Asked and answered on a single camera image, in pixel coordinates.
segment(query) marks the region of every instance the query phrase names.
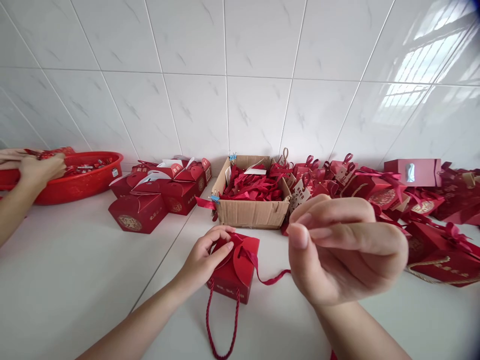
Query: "white countertop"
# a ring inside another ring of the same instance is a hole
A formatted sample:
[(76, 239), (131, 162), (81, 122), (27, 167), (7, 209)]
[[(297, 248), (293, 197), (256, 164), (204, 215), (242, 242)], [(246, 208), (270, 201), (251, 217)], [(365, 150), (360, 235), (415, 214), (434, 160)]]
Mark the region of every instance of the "white countertop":
[[(108, 212), (114, 200), (108, 191), (35, 206), (0, 249), (0, 359), (74, 359), (139, 298), (136, 306), (169, 282), (197, 238), (214, 225), (209, 210), (195, 207), (189, 217), (168, 214), (150, 235), (124, 232)], [(480, 246), (476, 227), (460, 228)], [(288, 239), (280, 231), (238, 232), (260, 239), (262, 279), (289, 268)], [(431, 285), (405, 272), (391, 291), (361, 303), (413, 359), (451, 360), (467, 359), (476, 346), (479, 297), (480, 283)], [(213, 359), (205, 326), (208, 298), (205, 286), (183, 304), (144, 359)], [(235, 305), (214, 293), (210, 326), (221, 355), (232, 339)], [(329, 359), (330, 351), (290, 275), (272, 286), (253, 278), (249, 302), (240, 304), (231, 360)]]

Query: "red rope handle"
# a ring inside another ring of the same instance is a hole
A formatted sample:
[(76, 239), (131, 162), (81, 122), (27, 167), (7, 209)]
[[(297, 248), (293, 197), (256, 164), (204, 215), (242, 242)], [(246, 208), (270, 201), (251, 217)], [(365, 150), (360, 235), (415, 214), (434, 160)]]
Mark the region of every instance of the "red rope handle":
[(211, 279), (210, 284), (210, 297), (208, 298), (208, 305), (206, 306), (206, 331), (208, 332), (208, 341), (210, 341), (210, 347), (213, 351), (213, 356), (216, 360), (227, 360), (229, 356), (232, 354), (235, 345), (235, 339), (237, 338), (237, 325), (239, 323), (239, 307), (240, 307), (240, 289), (236, 289), (236, 309), (235, 309), (235, 328), (233, 329), (233, 337), (231, 339), (230, 350), (226, 353), (226, 355), (220, 356), (215, 349), (214, 340), (212, 338), (212, 333), (210, 332), (210, 324), (209, 324), (209, 314), (210, 314), (210, 303), (212, 302), (212, 296), (214, 294), (214, 279)]

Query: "white tile wall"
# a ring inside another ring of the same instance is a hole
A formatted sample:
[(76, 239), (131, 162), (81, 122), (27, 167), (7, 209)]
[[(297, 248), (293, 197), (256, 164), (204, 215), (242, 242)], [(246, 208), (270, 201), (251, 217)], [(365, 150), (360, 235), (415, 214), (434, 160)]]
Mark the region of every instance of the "white tile wall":
[(480, 167), (468, 0), (0, 0), (0, 146)]

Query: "open cardboard box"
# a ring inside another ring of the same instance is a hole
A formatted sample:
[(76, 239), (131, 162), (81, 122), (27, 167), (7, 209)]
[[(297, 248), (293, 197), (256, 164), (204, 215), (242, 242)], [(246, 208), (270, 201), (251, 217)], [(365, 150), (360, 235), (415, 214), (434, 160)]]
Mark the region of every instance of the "open cardboard box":
[[(272, 159), (269, 156), (237, 155), (234, 163), (245, 170), (261, 162), (270, 169)], [(213, 188), (212, 195), (219, 196), (224, 193), (227, 185), (225, 173), (230, 167), (230, 159), (226, 158)], [(279, 229), (289, 209), (292, 194), (283, 178), (278, 186), (282, 190), (282, 201), (248, 201), (248, 200), (219, 200), (216, 205), (220, 225), (230, 225), (237, 228), (253, 229)]]

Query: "red satin ribbon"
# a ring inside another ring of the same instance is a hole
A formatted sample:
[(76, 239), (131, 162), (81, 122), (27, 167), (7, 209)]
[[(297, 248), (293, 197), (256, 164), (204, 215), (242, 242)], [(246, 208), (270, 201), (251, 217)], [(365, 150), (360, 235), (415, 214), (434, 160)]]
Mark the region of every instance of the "red satin ribbon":
[(362, 166), (360, 171), (355, 172), (356, 176), (370, 176), (374, 178), (380, 178), (391, 185), (395, 190), (395, 194), (399, 200), (402, 199), (402, 192), (400, 191), (399, 180), (402, 178), (402, 175), (396, 172), (380, 172), (372, 168)]

